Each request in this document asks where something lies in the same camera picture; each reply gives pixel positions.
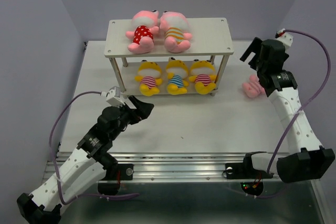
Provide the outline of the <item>yellow frog toy pink stripes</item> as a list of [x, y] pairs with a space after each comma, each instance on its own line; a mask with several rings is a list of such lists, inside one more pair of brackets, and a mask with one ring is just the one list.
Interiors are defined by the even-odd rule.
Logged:
[[156, 62], [142, 60], [134, 77], [135, 81], [139, 83], [141, 94], [147, 97], [159, 94], [159, 86], [163, 82], [161, 75], [162, 69]]

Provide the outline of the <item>yellow frog toy blue stripes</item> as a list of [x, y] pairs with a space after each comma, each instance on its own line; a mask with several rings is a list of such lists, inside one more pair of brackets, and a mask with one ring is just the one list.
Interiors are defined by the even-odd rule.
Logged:
[[186, 81], [188, 77], [186, 64], [181, 60], [170, 57], [165, 70], [167, 73], [167, 92], [171, 95], [186, 94], [189, 85]]

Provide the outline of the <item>yellow frog toy red stripes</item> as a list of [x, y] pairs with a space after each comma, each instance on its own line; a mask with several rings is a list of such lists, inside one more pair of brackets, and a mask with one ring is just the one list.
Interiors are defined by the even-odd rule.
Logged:
[[216, 88], [215, 67], [210, 60], [195, 59], [190, 67], [189, 81], [198, 94], [206, 95]]

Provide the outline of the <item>pink frog toy orange stripes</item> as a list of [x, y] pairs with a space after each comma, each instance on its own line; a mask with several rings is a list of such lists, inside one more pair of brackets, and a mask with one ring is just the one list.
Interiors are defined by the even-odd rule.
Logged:
[[165, 11], [160, 18], [160, 31], [164, 34], [164, 46], [167, 51], [180, 53], [190, 48], [192, 34], [182, 13]]

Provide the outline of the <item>pink frog toy polka dots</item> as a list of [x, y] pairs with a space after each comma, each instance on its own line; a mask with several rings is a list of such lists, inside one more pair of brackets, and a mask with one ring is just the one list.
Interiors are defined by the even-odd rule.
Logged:
[[154, 48], [154, 36], [159, 34], [159, 12], [157, 10], [141, 10], [131, 20], [131, 30], [125, 36], [131, 40], [128, 45], [129, 52], [145, 54]]

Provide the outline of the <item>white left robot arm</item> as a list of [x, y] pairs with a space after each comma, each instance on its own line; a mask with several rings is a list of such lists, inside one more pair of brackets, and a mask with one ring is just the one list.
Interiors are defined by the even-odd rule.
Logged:
[[55, 173], [31, 193], [18, 197], [20, 214], [28, 223], [59, 223], [67, 206], [85, 196], [91, 185], [118, 174], [118, 161], [108, 152], [113, 141], [129, 125], [147, 119], [154, 108], [132, 95], [129, 101], [133, 108], [112, 97], [110, 106], [103, 109], [68, 159], [55, 167]]

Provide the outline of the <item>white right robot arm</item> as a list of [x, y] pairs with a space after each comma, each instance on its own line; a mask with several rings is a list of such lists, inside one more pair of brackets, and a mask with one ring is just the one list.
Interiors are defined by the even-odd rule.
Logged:
[[241, 165], [243, 174], [253, 177], [263, 171], [279, 176], [286, 184], [320, 179], [335, 160], [335, 153], [324, 148], [314, 134], [299, 99], [297, 82], [291, 72], [283, 69], [289, 57], [284, 42], [256, 37], [240, 60], [245, 61], [251, 53], [255, 55], [249, 65], [256, 71], [284, 129], [276, 149], [287, 140], [289, 155], [247, 153]]

